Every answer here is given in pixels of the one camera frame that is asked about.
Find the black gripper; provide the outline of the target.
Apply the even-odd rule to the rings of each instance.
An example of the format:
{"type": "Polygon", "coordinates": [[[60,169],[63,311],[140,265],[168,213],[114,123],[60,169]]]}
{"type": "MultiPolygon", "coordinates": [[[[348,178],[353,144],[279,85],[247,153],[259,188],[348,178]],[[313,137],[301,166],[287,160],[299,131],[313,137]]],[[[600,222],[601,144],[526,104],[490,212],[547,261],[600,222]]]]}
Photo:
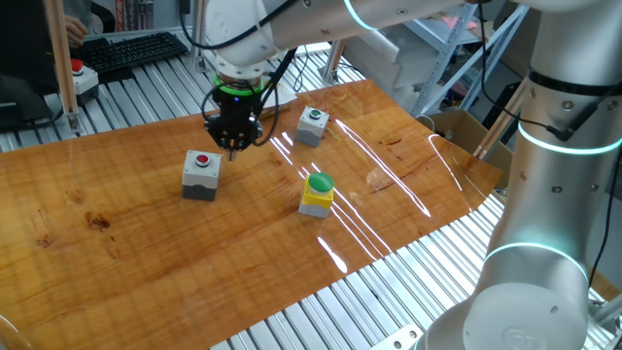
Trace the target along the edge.
{"type": "Polygon", "coordinates": [[[204,128],[217,146],[225,151],[226,159],[236,159],[240,152],[252,146],[263,134],[259,122],[260,95],[216,91],[213,101],[220,112],[211,116],[204,128]]]}

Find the bystander bare hand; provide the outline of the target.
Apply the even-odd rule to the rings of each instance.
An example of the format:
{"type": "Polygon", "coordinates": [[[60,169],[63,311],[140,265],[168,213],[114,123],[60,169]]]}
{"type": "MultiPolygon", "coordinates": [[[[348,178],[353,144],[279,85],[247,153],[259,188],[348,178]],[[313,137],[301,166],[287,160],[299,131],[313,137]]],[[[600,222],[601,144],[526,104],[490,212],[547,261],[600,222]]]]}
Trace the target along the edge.
{"type": "Polygon", "coordinates": [[[70,49],[77,49],[84,44],[88,30],[76,17],[64,16],[67,40],[70,49]]]}

